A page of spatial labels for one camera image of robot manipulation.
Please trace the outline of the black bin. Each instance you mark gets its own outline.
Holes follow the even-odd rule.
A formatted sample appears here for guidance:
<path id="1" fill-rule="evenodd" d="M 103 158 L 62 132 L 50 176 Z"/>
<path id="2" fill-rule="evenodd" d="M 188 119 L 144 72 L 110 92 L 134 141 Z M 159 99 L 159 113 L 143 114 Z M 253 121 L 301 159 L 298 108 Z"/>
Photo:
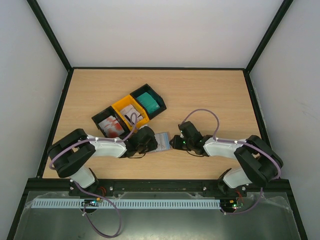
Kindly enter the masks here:
<path id="1" fill-rule="evenodd" d="M 94 115 L 91 119 L 106 138 L 124 138 L 130 133 L 127 125 L 112 106 Z"/>
<path id="2" fill-rule="evenodd" d="M 163 98 L 147 83 L 131 92 L 130 95 L 146 111 L 149 120 L 167 109 Z"/>

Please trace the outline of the yellow bin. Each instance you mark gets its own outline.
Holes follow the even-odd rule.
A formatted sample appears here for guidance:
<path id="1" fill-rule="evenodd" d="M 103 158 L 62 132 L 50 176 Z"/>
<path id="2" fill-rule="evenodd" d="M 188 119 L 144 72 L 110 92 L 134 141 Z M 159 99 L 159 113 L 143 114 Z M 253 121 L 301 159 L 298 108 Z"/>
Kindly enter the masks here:
<path id="1" fill-rule="evenodd" d="M 131 119 L 132 114 L 137 115 L 138 129 L 150 121 L 146 110 L 131 95 L 125 96 L 111 106 L 130 130 L 133 128 L 131 120 L 135 120 L 134 117 Z"/>

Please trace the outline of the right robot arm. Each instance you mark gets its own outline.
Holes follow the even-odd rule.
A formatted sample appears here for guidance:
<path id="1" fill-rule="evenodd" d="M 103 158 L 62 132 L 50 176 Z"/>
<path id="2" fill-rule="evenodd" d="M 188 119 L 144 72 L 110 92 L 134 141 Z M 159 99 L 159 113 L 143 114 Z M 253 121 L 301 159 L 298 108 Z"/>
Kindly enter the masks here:
<path id="1" fill-rule="evenodd" d="M 257 135 L 231 140 L 213 135 L 202 135 L 190 122 L 178 126 L 169 144 L 175 150 L 194 152 L 197 157 L 224 157 L 238 161 L 239 168 L 229 168 L 218 178 L 218 191 L 229 196 L 237 187 L 254 184 L 264 188 L 281 177 L 282 159 Z"/>

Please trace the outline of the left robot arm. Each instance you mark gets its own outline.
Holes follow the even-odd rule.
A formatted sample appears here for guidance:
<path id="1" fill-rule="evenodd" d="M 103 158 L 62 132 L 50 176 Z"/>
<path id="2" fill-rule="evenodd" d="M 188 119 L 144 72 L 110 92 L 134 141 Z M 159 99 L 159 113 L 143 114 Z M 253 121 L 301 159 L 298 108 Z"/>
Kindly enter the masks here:
<path id="1" fill-rule="evenodd" d="M 86 189 L 97 182 L 93 171 L 85 167 L 91 157 L 133 158 L 157 147 L 155 133 L 148 126 L 136 133 L 130 132 L 123 139 L 95 137 L 78 128 L 49 147 L 49 168 L 55 170 L 60 178 L 69 178 Z"/>

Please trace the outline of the white pink card stack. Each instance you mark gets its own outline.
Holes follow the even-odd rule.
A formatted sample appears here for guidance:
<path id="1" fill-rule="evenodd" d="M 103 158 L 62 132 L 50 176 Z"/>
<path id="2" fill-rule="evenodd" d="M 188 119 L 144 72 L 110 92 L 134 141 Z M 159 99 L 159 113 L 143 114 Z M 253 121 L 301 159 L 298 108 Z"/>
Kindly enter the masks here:
<path id="1" fill-rule="evenodd" d="M 138 110 L 132 104 L 127 105 L 126 107 L 121 109 L 119 112 L 128 121 L 130 126 L 133 126 L 133 124 L 134 124 L 134 122 L 132 121 L 132 114 L 136 114 L 137 115 L 137 121 L 138 122 L 144 119 L 142 114 L 140 114 L 138 112 Z"/>

